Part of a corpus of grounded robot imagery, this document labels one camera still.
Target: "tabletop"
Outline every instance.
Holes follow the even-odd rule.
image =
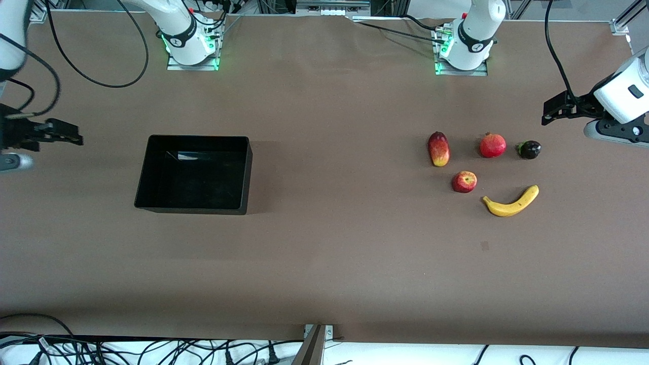
[[[62,80],[48,116],[85,145],[43,144],[34,169],[1,176],[2,313],[46,312],[79,334],[280,339],[328,323],[351,341],[649,346],[649,151],[590,140],[584,119],[541,126],[565,89],[543,23],[504,22],[489,75],[451,77],[435,75],[425,41],[342,17],[250,16],[226,34],[219,71],[186,72],[165,69],[153,21],[135,15],[151,62],[124,89],[84,80],[48,26],[30,28]],[[80,69],[137,76],[143,47],[124,13],[54,17]],[[630,56],[607,23],[551,33],[580,94]],[[31,108],[49,102],[41,65],[17,78],[37,91]],[[9,85],[2,100],[23,97]],[[451,148],[443,168],[426,151],[435,131]],[[503,156],[478,156],[486,132],[508,141]],[[134,208],[152,134],[248,136],[248,214]],[[521,160],[513,146],[530,139],[543,152]],[[450,189],[461,170],[478,177],[469,194]],[[538,198],[514,217],[482,203],[532,184]],[[5,328],[27,325],[60,331]]]

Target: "rectangular black container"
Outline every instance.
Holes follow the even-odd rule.
[[[149,137],[135,207],[156,213],[246,213],[248,137]]]

